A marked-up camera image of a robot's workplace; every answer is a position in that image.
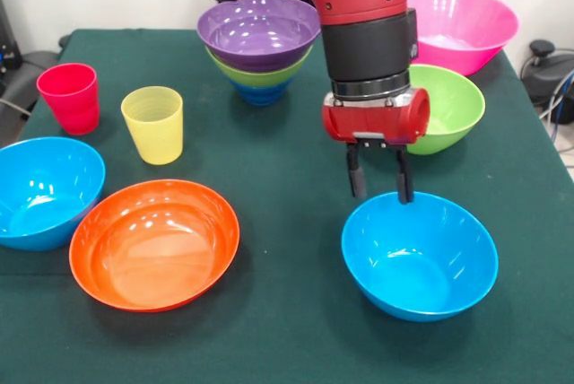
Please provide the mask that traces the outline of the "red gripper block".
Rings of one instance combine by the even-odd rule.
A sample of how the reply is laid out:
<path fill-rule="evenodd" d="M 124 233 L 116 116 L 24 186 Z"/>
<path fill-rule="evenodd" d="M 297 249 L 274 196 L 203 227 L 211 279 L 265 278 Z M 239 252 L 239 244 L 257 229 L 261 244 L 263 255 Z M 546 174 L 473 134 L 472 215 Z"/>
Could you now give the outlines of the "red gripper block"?
<path fill-rule="evenodd" d="M 411 88 L 395 97 L 375 100 L 340 100 L 328 93 L 322 105 L 328 135 L 346 145 L 346 164 L 352 195 L 365 198 L 366 180 L 359 163 L 360 140 L 381 140 L 408 145 L 426 134 L 430 120 L 430 97 L 423 88 Z M 413 180 L 405 146 L 395 150 L 399 170 L 396 190 L 402 204 L 413 201 Z"/>

